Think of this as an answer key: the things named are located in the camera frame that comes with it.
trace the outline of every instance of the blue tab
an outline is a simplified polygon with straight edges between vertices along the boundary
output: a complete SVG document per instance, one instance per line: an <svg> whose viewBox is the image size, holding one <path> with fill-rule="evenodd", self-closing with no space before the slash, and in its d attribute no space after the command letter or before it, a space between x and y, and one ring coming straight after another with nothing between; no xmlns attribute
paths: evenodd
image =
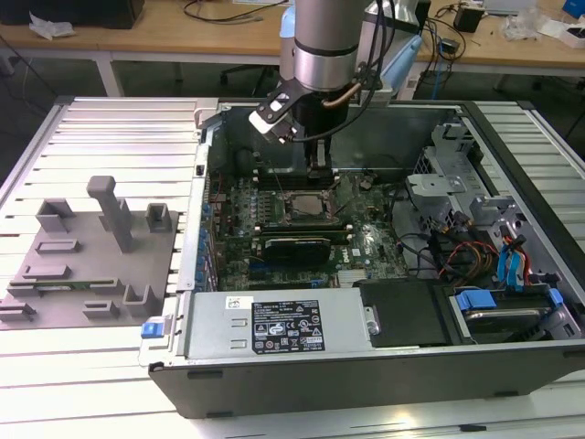
<svg viewBox="0 0 585 439"><path fill-rule="evenodd" d="M552 303L555 304L556 308L563 305L563 296L560 295L560 291L557 288L551 288L548 290L548 294L550 294L550 300L552 300Z"/></svg>
<svg viewBox="0 0 585 439"><path fill-rule="evenodd" d="M164 336L164 323L146 322L143 323L143 328L140 333L142 338L161 338Z"/></svg>
<svg viewBox="0 0 585 439"><path fill-rule="evenodd" d="M496 308L495 300L490 290L464 290L455 296L457 305L462 311L468 309Z"/></svg>

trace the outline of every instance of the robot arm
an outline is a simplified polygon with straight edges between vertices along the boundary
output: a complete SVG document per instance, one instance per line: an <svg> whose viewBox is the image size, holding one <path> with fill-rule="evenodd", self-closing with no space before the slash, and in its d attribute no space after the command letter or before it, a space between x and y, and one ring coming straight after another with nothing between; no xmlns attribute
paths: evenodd
<svg viewBox="0 0 585 439"><path fill-rule="evenodd" d="M283 144L303 143L309 178L331 173L331 136L359 117L373 98L388 64L385 55L402 32L397 23L407 25L409 37L418 32L416 3L398 1L397 7L394 0L376 0L365 10L359 0L296 1L294 40L289 47L283 42L283 81L250 121ZM362 108L347 120L350 98L366 87L370 91Z"/></svg>

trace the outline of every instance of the floor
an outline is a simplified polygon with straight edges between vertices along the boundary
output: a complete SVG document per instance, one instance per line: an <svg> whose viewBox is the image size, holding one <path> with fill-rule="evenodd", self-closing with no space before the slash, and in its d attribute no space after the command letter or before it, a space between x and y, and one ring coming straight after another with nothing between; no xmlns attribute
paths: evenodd
<svg viewBox="0 0 585 439"><path fill-rule="evenodd" d="M105 96L100 76L91 61L34 59L32 66L60 95ZM219 83L219 73L231 66L185 64L184 81L175 82L169 63L118 62L126 96L223 96L249 97L260 75L259 70L238 72L229 83ZM530 101L562 135L585 109L577 78L535 78L510 76L502 91L493 86L496 75L453 73L440 87L438 99L475 101ZM52 94L23 62L15 73L0 78L0 184L5 180L53 102ZM259 95L274 86L276 78L267 79ZM434 78L420 85L416 99L429 99ZM569 144L585 155L585 120L569 138Z"/></svg>

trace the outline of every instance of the power supply label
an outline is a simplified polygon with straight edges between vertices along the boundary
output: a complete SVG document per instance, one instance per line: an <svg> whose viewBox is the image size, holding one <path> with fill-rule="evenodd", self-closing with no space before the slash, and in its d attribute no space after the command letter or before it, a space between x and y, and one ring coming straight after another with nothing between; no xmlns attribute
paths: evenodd
<svg viewBox="0 0 585 439"><path fill-rule="evenodd" d="M257 354L325 350L319 301L253 303L252 350Z"/></svg>

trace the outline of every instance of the motherboard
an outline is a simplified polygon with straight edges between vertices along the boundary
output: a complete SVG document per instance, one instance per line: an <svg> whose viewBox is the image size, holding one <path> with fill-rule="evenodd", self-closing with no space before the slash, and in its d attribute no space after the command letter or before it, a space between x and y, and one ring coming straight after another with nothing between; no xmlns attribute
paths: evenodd
<svg viewBox="0 0 585 439"><path fill-rule="evenodd" d="M212 184L219 291L339 288L407 276L388 220L395 187L377 180L345 172L326 190L260 190L252 178L223 190Z"/></svg>

